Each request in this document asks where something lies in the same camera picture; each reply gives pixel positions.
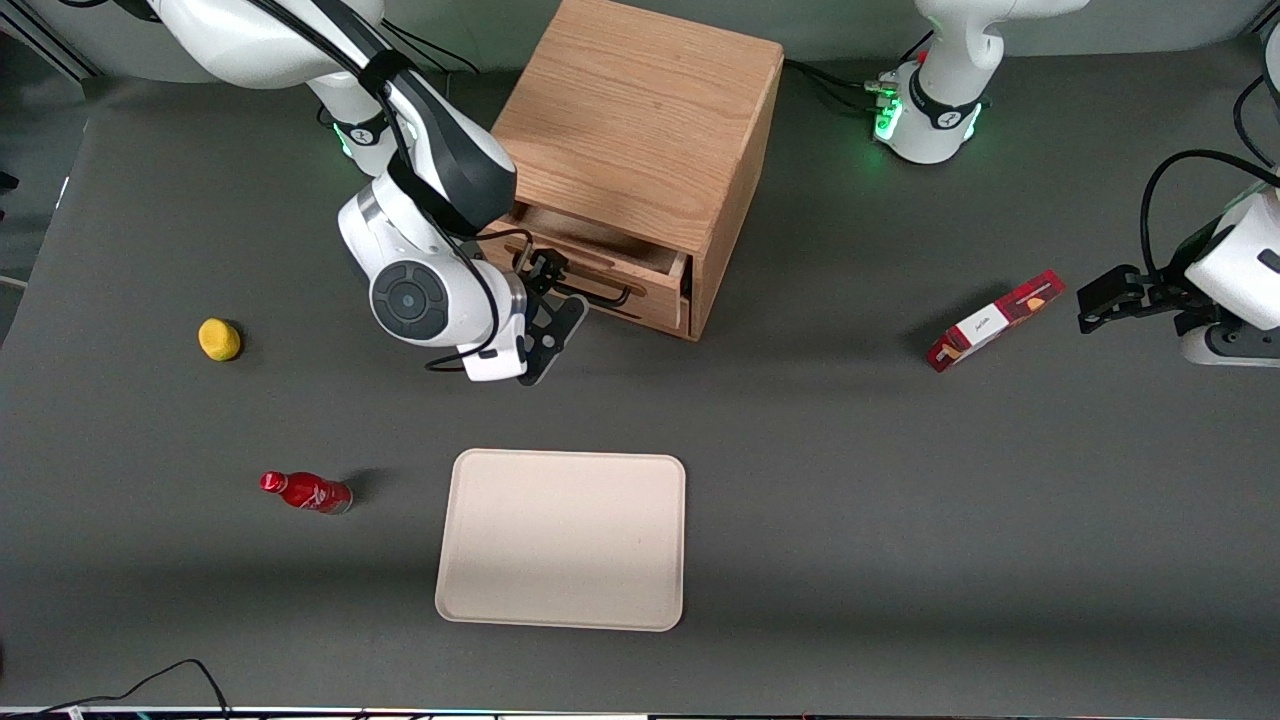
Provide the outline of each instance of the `red bottle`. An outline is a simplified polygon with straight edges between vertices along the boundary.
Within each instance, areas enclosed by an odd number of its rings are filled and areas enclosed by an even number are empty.
[[[284,502],[303,510],[315,510],[325,515],[342,515],[351,510],[351,488],[342,483],[312,475],[311,473],[278,473],[271,470],[262,474],[259,483],[266,492],[275,493],[284,498]]]

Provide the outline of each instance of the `red box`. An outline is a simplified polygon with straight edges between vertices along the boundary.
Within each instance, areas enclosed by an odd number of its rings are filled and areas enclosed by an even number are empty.
[[[943,372],[973,355],[1010,328],[1039,313],[1066,286],[1053,270],[1044,270],[1000,300],[951,325],[929,350],[929,365]]]

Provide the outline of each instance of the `gray table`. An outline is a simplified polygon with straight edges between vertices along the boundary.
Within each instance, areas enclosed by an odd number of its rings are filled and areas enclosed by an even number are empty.
[[[705,340],[595,316],[535,389],[430,375],[375,325],[334,227],[365,181],[305,91],[102,88],[0,352],[0,703],[197,656],[246,706],[1276,716],[1280,375],[1184,363],[1167,318],[1080,337],[1073,299],[923,361],[1004,286],[1137,260],[1148,173],[1236,149],[1256,68],[1244,45],[1014,60],[937,168],[788,73]],[[509,82],[457,100],[492,119]],[[1245,184],[1175,172],[1158,242]],[[247,327],[242,360],[200,355],[209,315]],[[684,621],[442,620],[468,447],[682,459]],[[362,502],[289,510],[269,468]]]

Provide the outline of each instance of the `open drawer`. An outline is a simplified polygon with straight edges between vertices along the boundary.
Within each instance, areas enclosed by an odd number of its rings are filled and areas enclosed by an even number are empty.
[[[687,334],[689,297],[684,292],[689,255],[550,210],[516,206],[488,232],[521,228],[534,237],[534,247],[549,247],[570,261],[564,284],[598,297],[625,297],[617,307],[593,306],[630,320]],[[485,258],[511,268],[525,247],[518,236],[480,243]]]

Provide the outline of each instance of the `yellow lemon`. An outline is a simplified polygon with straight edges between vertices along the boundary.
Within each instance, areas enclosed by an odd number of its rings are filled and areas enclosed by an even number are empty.
[[[234,360],[239,355],[239,333],[227,320],[210,318],[200,325],[200,348],[210,360]]]

